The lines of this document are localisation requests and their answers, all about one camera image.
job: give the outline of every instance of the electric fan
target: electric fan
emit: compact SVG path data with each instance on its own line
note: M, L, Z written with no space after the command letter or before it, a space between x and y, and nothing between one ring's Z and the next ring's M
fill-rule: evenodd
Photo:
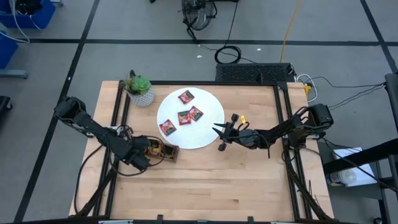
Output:
M187 25L189 36L197 43L193 30L203 30L217 15L213 0L182 0L183 23Z

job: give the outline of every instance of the wooden tabletop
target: wooden tabletop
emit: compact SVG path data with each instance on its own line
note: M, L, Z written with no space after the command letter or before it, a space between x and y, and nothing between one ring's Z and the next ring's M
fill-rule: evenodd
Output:
M111 122L118 82L102 83L94 120L103 126ZM161 139L157 127L157 109L171 92L187 86L154 85L155 101L146 108L130 104L127 125L135 135L147 134ZM270 129L278 125L275 96L268 86L195 86L214 94L223 105L226 121L233 113L245 115L252 129ZM303 85L289 83L292 111L307 105ZM121 120L123 93L118 124ZM283 94L280 93L286 118ZM217 150L220 140L194 150L180 150L177 163L163 161L136 177L118 176L111 218L165 220L224 220L293 221L292 204L285 164L281 159L282 142L271 146L271 158L266 150L248 150L230 144L224 152ZM84 158L99 146L89 139ZM318 151L313 140L307 147ZM311 180L312 194L321 208L333 216L319 155L301 150L305 179ZM78 208L82 208L98 186L104 149L86 164L80 180ZM132 166L121 164L121 172L137 172ZM103 194L101 213L104 213L107 191ZM305 217L300 193L297 193L300 216Z

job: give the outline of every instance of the concrete floor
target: concrete floor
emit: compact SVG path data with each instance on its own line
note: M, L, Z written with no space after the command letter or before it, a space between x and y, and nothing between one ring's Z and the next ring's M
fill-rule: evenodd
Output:
M214 52L193 44L178 44L189 39L181 23L182 13L178 12L180 0L157 0L154 4L149 0L63 2L65 6L57 8L47 29L25 30L33 44L19 44L8 65L27 70L30 77L0 79L0 95L10 96L14 103L0 129L0 223L14 220L67 75L73 76L68 95L82 99L90 114L101 82L119 80L130 69L152 80L215 79ZM86 24L96 3L94 19ZM286 46L284 61L292 63L297 73L324 76L335 85L383 82L384 75L394 67L389 65L382 47L388 46L392 58L398 60L398 47L394 47L398 46L398 2L366 3L386 44L378 43L380 39L360 0L303 0L289 40L316 42ZM197 37L209 40L207 46L212 48L221 47L214 43L228 37L234 10L231 2L217 6L217 18L197 32ZM283 40L294 7L292 0L241 0L231 40ZM18 30L0 25L1 29L21 36ZM81 37L90 44L79 44ZM60 44L54 39L64 40ZM158 41L104 44L104 39ZM177 41L168 44L168 40ZM258 43L239 45L243 57L259 63L279 61L280 44ZM83 49L76 53L79 46ZM72 62L74 57L79 59L77 64ZM314 103L333 105L360 91L336 90L323 80L315 83L319 97ZM327 131L327 138L342 145L367 148L397 137L384 90L334 110L333 118L335 124ZM61 124L56 126L24 221L67 217L85 144L81 134ZM333 188L330 193L335 217L341 221L372 223L379 216L377 200L353 197ZM391 203L396 210L396 202ZM397 223L398 217L392 215Z

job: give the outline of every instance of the potted plant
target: potted plant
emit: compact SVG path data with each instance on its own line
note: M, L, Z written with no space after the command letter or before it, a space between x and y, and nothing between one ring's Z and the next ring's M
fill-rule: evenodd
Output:
M154 101L155 91L148 78L137 76L133 70L130 70L130 77L123 80L123 83L124 89L135 105L146 107Z

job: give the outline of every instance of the blue bin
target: blue bin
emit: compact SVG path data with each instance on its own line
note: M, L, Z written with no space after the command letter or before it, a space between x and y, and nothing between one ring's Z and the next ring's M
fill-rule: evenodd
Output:
M36 28L36 24L40 29L44 29L49 24L52 15L55 12L55 6L50 0L41 0L43 8L36 11L30 19L30 15L18 15L17 22L20 28ZM9 0L0 0L0 11L9 12L9 14L0 14L0 22L8 28L17 28L15 24L14 16L12 15L12 9L9 5Z
M0 69L4 69L7 66L17 48L18 45L14 40L0 34Z

